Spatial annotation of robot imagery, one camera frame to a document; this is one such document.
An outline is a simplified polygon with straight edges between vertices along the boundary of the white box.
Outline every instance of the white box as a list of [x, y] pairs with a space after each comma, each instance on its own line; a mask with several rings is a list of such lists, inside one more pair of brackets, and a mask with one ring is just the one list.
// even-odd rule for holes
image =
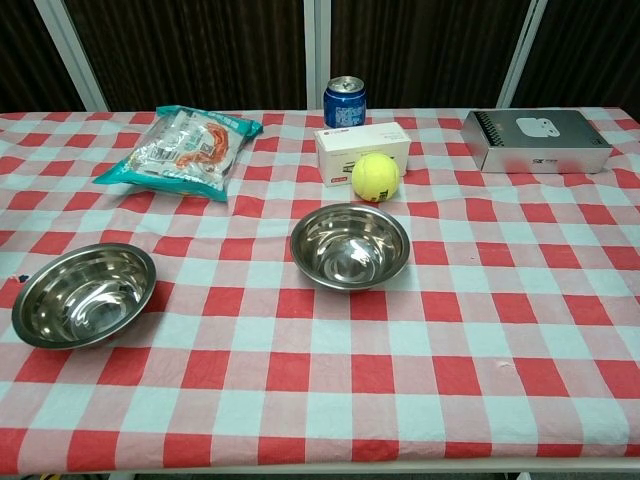
[[397, 122], [315, 132], [318, 168], [328, 187], [351, 183], [356, 161], [367, 153], [384, 153], [395, 160], [400, 175], [407, 172], [411, 139]]

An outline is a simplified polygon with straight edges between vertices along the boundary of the dark curtain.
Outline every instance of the dark curtain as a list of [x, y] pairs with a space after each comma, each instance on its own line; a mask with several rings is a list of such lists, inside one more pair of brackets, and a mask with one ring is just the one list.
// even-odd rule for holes
[[333, 0], [331, 76], [368, 105], [495, 107], [529, 0]]
[[549, 1], [512, 105], [620, 106], [640, 119], [640, 1]]
[[0, 8], [0, 112], [84, 110], [33, 1]]
[[111, 110], [306, 106], [299, 0], [66, 0]]

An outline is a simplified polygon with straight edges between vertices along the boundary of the red and white checkered tablecloth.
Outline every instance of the red and white checkered tablecloth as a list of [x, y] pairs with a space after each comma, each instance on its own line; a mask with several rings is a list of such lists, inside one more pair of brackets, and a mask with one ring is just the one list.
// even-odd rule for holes
[[[411, 144], [381, 208], [412, 241], [383, 287], [316, 288], [287, 238], [326, 188], [320, 112], [264, 133], [228, 204], [93, 177], [152, 113], [0, 115], [0, 473], [483, 456], [640, 456], [640, 127], [595, 175], [482, 174], [466, 110], [378, 110]], [[10, 322], [20, 275], [96, 242], [143, 248], [154, 296], [112, 344], [47, 351]]]

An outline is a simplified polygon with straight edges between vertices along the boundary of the can lid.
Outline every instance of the can lid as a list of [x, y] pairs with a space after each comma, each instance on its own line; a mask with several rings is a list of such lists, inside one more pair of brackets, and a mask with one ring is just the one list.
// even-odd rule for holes
[[364, 82], [357, 77], [343, 75], [329, 80], [327, 88], [332, 92], [356, 93], [364, 88]]

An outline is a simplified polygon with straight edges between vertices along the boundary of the bowl rim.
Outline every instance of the bowl rim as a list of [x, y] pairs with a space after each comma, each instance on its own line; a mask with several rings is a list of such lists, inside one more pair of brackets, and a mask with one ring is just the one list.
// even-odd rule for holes
[[[149, 285], [144, 290], [142, 297], [140, 298], [140, 301], [137, 303], [136, 307], [133, 310], [131, 310], [122, 320], [120, 320], [115, 325], [112, 325], [111, 327], [104, 330], [103, 332], [97, 333], [87, 338], [67, 341], [67, 342], [49, 342], [46, 340], [42, 340], [40, 337], [36, 335], [33, 335], [23, 325], [20, 319], [21, 319], [21, 312], [24, 307], [24, 302], [29, 296], [29, 294], [31, 293], [31, 291], [33, 290], [34, 286], [38, 283], [39, 280], [42, 279], [42, 277], [44, 277], [47, 273], [49, 273], [49, 271], [60, 266], [63, 263], [68, 262], [70, 259], [73, 259], [75, 257], [78, 257], [86, 253], [97, 252], [100, 250], [125, 251], [135, 255], [142, 261], [144, 267], [147, 270]], [[149, 254], [144, 250], [134, 245], [129, 245], [127, 243], [96, 243], [93, 245], [80, 247], [70, 252], [67, 252], [64, 255], [57, 257], [55, 260], [47, 263], [44, 267], [42, 267], [34, 275], [32, 275], [29, 278], [29, 280], [27, 280], [27, 282], [22, 287], [22, 290], [20, 290], [20, 293], [18, 294], [18, 297], [16, 298], [13, 304], [13, 309], [11, 311], [11, 321], [13, 324], [13, 329], [15, 330], [18, 337], [20, 337], [20, 339], [25, 343], [28, 343], [29, 345], [32, 345], [34, 347], [46, 348], [49, 350], [66, 350], [71, 348], [94, 345], [108, 338], [109, 336], [113, 335], [114, 333], [123, 329], [129, 323], [131, 323], [131, 321], [133, 321], [133, 319], [140, 314], [142, 309], [149, 302], [149, 299], [151, 298], [151, 294], [155, 289], [155, 285], [156, 285], [156, 267], [155, 267], [155, 264], [153, 263], [153, 260], [149, 256]]]
[[[400, 236], [400, 243], [403, 246], [402, 252], [398, 257], [399, 261], [396, 265], [385, 273], [383, 278], [378, 278], [376, 280], [370, 280], [368, 282], [363, 282], [357, 285], [350, 286], [348, 284], [344, 284], [341, 282], [334, 282], [327, 278], [316, 275], [313, 270], [308, 268], [304, 262], [302, 262], [302, 255], [300, 252], [299, 242], [295, 241], [296, 238], [300, 236], [300, 233], [311, 223], [314, 217], [325, 214], [326, 212], [331, 212], [333, 210], [341, 210], [347, 209], [350, 211], [362, 211], [372, 213], [383, 220], [386, 220], [398, 233]], [[391, 278], [395, 277], [400, 271], [406, 266], [407, 260], [409, 260], [409, 253], [411, 252], [411, 242], [409, 241], [409, 237], [404, 227], [392, 217], [387, 212], [370, 205], [362, 205], [358, 203], [334, 203], [332, 205], [326, 205], [324, 207], [318, 208], [309, 212], [307, 215], [302, 217], [298, 223], [293, 227], [291, 231], [291, 235], [289, 237], [289, 250], [291, 252], [291, 256], [293, 257], [294, 262], [298, 266], [302, 272], [309, 277], [314, 282], [319, 283], [320, 285], [324, 285], [325, 287], [332, 288], [334, 290], [340, 291], [358, 291], [358, 290], [368, 290], [371, 287], [374, 287], [380, 283], [386, 282]]]

